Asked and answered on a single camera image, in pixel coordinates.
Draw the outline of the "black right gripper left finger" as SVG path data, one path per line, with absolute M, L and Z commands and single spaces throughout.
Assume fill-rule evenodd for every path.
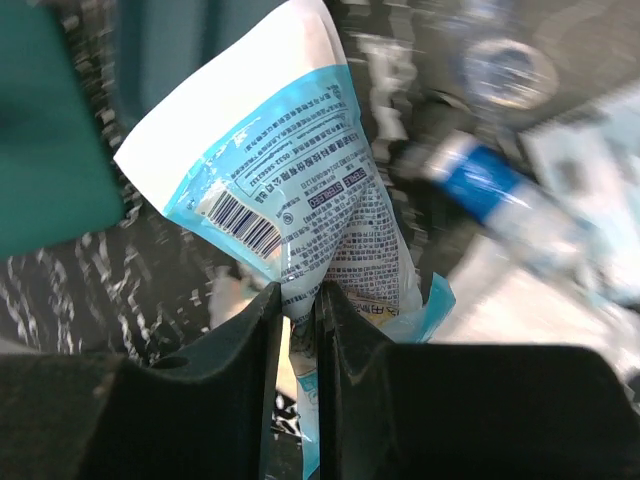
M 123 355 L 1 359 L 5 479 L 261 479 L 282 331 L 268 285 L 143 367 Z

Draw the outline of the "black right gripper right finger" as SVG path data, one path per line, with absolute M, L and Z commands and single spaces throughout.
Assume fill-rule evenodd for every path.
M 639 417 L 576 346 L 399 344 L 315 302 L 323 479 L 635 479 Z

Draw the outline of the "blue cotton swab bag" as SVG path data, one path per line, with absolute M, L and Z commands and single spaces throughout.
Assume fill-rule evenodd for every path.
M 115 160 L 165 218 L 280 284 L 310 476 L 320 463 L 310 316 L 322 282 L 400 342 L 427 340 L 455 303 L 442 277 L 419 288 L 325 4 L 275 8 L 151 110 Z

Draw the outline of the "teal medicine kit box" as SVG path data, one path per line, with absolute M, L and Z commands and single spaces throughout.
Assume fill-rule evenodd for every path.
M 74 68 L 45 7 L 1 4 L 1 256 L 118 223 L 124 200 Z

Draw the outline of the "blue divided tray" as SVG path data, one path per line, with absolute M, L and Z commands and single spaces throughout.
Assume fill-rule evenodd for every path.
M 247 33 L 278 1 L 117 1 L 112 21 L 120 122 L 133 128 L 183 80 Z

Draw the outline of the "white gauze pack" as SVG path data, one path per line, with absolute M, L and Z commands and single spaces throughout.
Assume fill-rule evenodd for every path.
M 456 304 L 432 339 L 444 343 L 577 345 L 600 354 L 626 384 L 639 377 L 639 315 L 545 282 L 476 237 L 448 276 Z

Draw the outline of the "blue labelled spray bottle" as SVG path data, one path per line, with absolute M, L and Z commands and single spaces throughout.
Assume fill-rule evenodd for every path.
M 441 190 L 518 262 L 541 275 L 572 270 L 591 253 L 593 234 L 586 221 L 470 133 L 453 130 L 440 140 L 411 141 L 395 166 L 401 178 Z

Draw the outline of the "clear tape roll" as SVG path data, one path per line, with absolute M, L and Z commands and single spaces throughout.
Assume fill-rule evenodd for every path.
M 545 54 L 506 37 L 467 43 L 461 48 L 459 68 L 467 97 L 488 108 L 530 110 L 559 88 L 556 68 Z

